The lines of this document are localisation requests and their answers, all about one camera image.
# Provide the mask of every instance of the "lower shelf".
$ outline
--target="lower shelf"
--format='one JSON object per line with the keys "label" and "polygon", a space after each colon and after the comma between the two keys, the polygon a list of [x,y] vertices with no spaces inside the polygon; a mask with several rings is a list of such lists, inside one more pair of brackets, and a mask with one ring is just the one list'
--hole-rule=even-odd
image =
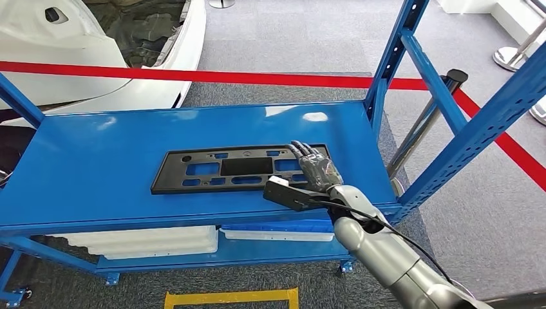
{"label": "lower shelf", "polygon": [[307,261],[340,261],[350,259],[348,251],[332,241],[271,241],[226,239],[218,235],[218,251],[187,256],[106,259],[101,257],[97,272],[139,272],[170,268],[293,263]]}

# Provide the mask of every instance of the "yellow floor marking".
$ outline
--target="yellow floor marking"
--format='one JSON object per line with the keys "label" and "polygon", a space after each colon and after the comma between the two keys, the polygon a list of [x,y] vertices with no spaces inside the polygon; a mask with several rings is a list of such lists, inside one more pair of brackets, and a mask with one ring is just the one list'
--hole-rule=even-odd
{"label": "yellow floor marking", "polygon": [[248,303],[252,301],[288,301],[288,309],[298,309],[297,288],[290,290],[249,291],[203,294],[170,294],[165,296],[164,309],[181,304]]}

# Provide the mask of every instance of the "red barrier rope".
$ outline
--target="red barrier rope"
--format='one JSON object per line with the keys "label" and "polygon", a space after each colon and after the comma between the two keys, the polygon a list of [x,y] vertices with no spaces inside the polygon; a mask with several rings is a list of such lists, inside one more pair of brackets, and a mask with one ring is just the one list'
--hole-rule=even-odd
{"label": "red barrier rope", "polygon": [[[191,82],[221,82],[227,84],[261,84],[277,86],[369,88],[372,85],[371,77],[216,71],[175,71],[8,61],[0,61],[0,71],[85,77],[110,77],[121,79],[185,80]],[[420,79],[396,79],[393,81],[391,89],[427,90],[425,84]]]}
{"label": "red barrier rope", "polygon": [[[216,71],[175,71],[133,68],[109,68],[98,66],[74,66],[60,64],[0,61],[0,71],[68,75],[84,77],[109,77],[121,79],[184,80],[191,82],[219,82],[228,84],[261,84],[275,86],[308,86],[333,88],[369,88],[371,77],[328,76],[278,73],[241,73]],[[421,79],[393,79],[390,89],[427,90]],[[473,117],[480,111],[462,90],[454,94],[457,104]],[[544,191],[546,191],[546,168],[536,161],[507,133],[502,133],[495,142],[516,164],[523,169]]]}

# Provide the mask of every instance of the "robotic arm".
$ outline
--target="robotic arm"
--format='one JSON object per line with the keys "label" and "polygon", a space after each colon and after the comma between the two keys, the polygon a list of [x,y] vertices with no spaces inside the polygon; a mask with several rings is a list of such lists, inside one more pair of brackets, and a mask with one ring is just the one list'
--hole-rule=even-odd
{"label": "robotic arm", "polygon": [[[264,188],[264,198],[295,211],[326,205],[337,240],[391,291],[403,308],[491,308],[447,282],[400,236],[378,224],[377,220],[388,222],[358,188],[343,185],[331,159],[300,142],[294,141],[288,148],[298,158],[312,191],[289,187],[288,181],[273,176]],[[335,204],[345,207],[337,208]]]}

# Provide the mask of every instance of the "blue metal shelf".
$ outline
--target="blue metal shelf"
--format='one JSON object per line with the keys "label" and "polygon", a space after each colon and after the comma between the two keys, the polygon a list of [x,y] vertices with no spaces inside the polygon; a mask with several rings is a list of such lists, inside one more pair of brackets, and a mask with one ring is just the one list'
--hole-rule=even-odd
{"label": "blue metal shelf", "polygon": [[186,256],[106,259],[101,257],[98,273],[139,272],[171,268],[217,267],[264,263],[349,260],[351,255],[336,240],[272,241],[226,239],[218,235],[218,251]]}
{"label": "blue metal shelf", "polygon": [[380,209],[400,205],[359,102],[52,115],[42,121],[7,186],[0,234],[29,235],[322,219],[261,191],[152,195],[168,150],[326,144],[347,184]]}

